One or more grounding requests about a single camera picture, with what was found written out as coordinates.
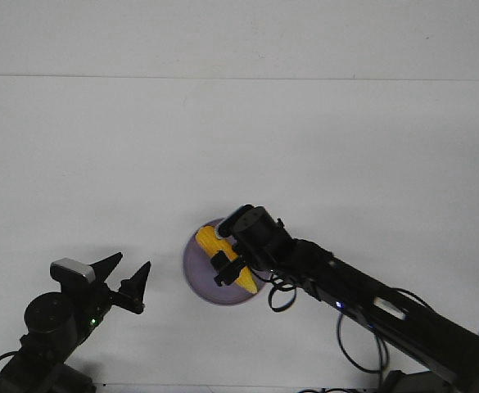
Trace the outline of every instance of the white wall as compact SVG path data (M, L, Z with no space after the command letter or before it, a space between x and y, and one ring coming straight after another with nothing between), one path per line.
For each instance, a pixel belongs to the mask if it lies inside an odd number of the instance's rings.
M50 262L122 251L147 310L72 356L96 382L375 385L304 293L191 293L186 240L249 202L477 332L479 2L0 2L0 354Z

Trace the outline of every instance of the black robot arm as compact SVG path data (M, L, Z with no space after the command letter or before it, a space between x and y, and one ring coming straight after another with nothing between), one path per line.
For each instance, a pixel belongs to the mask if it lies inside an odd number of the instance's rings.
M242 266L300 287L426 366L456 389L479 392L479 336L369 277L313 242L294 239L262 206L242 206L216 229L239 255L215 278L227 285Z
M105 280L121 261L117 253L95 264L64 258L50 267L61 292L45 293L28 305L28 333L21 348L0 372L0 393L93 393L92 379L64 364L99 326L111 306L135 314L142 302L150 262L112 291Z

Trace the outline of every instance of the purple plate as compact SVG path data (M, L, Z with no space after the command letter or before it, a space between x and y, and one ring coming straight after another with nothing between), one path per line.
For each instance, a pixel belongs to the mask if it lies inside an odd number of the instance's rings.
M215 227L215 225L219 224L222 220L223 219L214 219L202 226L211 225ZM184 249L183 271L190 288L200 298L215 305L238 305L255 296L237 284L219 287L215 283L214 277L217 276L217 272L212 266L208 255L197 244L195 233L190 237ZM261 272L259 275L262 278L269 277L265 272ZM254 281L258 289L257 293L259 293L264 286L264 282L255 276Z

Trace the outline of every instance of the yellow corn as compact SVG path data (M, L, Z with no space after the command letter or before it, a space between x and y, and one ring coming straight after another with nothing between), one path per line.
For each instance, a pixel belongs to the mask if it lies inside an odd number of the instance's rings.
M210 258L219 251L223 251L229 260L235 260L237 258L237 254L232 250L230 243L225 239L218 239L215 236L214 227L210 225L201 227L199 231L197 231L196 242ZM257 286L252 277L252 273L246 266L242 268L239 277L234 282L252 294L257 293Z

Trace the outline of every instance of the toy corn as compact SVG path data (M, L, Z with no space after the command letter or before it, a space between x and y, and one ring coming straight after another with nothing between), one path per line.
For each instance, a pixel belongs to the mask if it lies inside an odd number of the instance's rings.
M196 242L210 258L219 251L223 251L229 260L235 260L237 258L237 254L232 250L230 243L228 243L226 239L218 239L215 236L214 227L210 225L199 228L196 234ZM246 266L242 268L239 277L234 282L251 294L257 293L257 286L252 277L252 273Z

